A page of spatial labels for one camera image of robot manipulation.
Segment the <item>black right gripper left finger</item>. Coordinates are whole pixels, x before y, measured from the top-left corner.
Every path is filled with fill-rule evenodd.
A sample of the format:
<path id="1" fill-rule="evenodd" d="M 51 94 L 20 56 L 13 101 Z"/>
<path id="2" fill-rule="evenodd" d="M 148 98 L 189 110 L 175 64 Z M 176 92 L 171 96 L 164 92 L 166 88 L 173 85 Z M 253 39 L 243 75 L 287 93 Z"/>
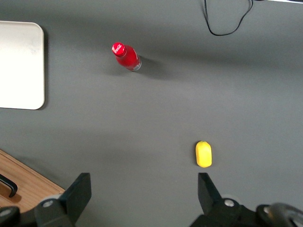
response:
<path id="1" fill-rule="evenodd" d="M 57 199 L 42 201 L 34 209 L 38 227 L 74 227 L 91 198 L 89 173 L 81 173 Z"/>

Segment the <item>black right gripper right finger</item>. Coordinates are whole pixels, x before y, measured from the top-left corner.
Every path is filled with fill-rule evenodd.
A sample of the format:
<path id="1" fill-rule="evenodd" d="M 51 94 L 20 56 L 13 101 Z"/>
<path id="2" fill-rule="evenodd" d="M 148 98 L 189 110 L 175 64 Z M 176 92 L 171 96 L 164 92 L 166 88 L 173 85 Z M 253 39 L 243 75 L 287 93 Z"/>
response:
<path id="1" fill-rule="evenodd" d="M 203 214 L 192 227 L 235 227 L 241 225 L 242 206 L 233 199 L 223 198 L 207 173 L 198 174 L 198 200 Z"/>

